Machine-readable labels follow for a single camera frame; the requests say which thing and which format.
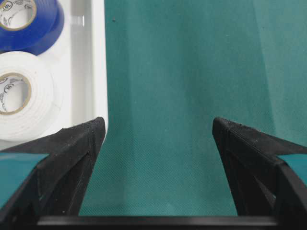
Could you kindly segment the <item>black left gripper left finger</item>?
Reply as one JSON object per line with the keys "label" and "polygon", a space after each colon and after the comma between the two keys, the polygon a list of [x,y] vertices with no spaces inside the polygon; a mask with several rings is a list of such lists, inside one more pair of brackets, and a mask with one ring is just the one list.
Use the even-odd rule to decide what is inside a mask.
{"label": "black left gripper left finger", "polygon": [[0,227],[77,215],[106,135],[102,117],[0,152]]}

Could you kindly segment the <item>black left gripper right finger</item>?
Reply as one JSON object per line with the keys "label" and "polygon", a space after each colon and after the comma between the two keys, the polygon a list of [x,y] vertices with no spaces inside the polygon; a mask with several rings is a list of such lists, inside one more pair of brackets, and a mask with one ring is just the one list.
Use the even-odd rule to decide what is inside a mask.
{"label": "black left gripper right finger", "polygon": [[237,214],[274,217],[283,230],[306,229],[306,147],[221,117],[212,134]]}

